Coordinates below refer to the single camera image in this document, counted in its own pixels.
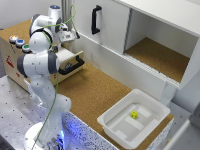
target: brown countertop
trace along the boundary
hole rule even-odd
[[[9,42],[11,35],[18,35],[28,43],[29,27],[30,20],[0,31],[0,36]],[[71,98],[71,111],[76,116],[121,150],[123,148],[104,133],[97,118],[130,91],[131,89],[87,62],[81,71],[61,82],[58,88],[58,93]],[[173,115],[167,116],[137,150],[146,149],[172,119]]]

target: white plastic tub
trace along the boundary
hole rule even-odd
[[[132,111],[138,117],[130,117]],[[103,113],[97,121],[105,133],[126,149],[137,148],[170,113],[170,109],[135,89]]]

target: cabinet door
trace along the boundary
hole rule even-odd
[[[77,6],[74,19],[77,30],[95,42],[123,54],[129,8],[113,0],[73,0],[73,3]],[[92,11],[97,5],[102,7],[102,10],[97,11],[96,22],[100,32],[92,35]]]

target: black handle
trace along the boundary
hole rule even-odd
[[[101,6],[96,6],[92,11],[92,34],[97,34],[100,30],[96,27],[97,11],[102,10]]]
[[[76,60],[78,61],[77,64],[75,64],[65,70],[59,68],[58,72],[62,75],[67,75],[85,63],[81,58],[79,58],[79,56],[76,56]]]

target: yellow sponge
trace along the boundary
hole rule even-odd
[[[132,112],[131,112],[131,117],[132,117],[133,119],[137,118],[137,116],[138,116],[137,111],[132,111]]]

